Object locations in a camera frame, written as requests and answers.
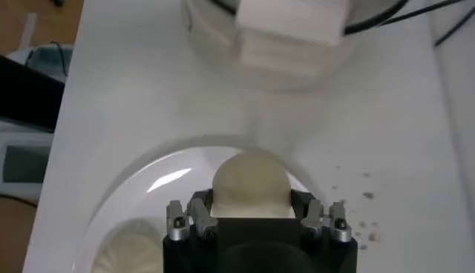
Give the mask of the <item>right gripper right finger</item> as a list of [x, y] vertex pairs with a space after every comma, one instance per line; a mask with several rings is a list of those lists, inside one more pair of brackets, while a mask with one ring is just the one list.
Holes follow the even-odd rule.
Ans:
[[347, 222], [344, 201], [334, 202], [326, 214], [322, 202], [309, 192], [291, 190], [291, 205], [294, 215], [301, 225], [310, 230], [311, 235], [320, 239], [324, 231], [337, 243], [352, 240], [352, 228]]

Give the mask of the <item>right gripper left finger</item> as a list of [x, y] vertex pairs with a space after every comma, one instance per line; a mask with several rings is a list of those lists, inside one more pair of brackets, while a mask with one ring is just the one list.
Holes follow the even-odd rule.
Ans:
[[167, 237], [173, 241], [184, 241], [194, 232], [199, 238], [213, 240], [217, 235], [218, 219], [213, 217], [213, 190], [193, 193], [186, 210], [179, 200], [172, 200], [166, 206]]

